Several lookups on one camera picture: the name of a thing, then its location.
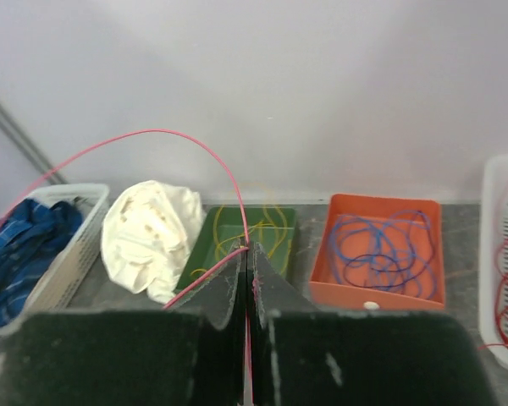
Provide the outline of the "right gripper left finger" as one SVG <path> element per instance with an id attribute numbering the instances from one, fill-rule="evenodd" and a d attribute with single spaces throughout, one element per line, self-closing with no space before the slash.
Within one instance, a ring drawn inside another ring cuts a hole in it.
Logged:
<path id="1" fill-rule="evenodd" d="M 246 340 L 246 252 L 199 278 L 168 306 L 197 315 L 201 330 L 190 380 L 189 405 L 242 405 Z"/>

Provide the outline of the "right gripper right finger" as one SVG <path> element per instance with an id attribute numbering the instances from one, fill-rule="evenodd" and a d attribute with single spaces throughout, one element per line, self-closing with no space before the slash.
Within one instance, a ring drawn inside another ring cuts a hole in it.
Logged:
<path id="1" fill-rule="evenodd" d="M 251 384 L 255 405 L 311 405 L 318 309 L 273 268 L 259 243 L 247 255 Z"/>

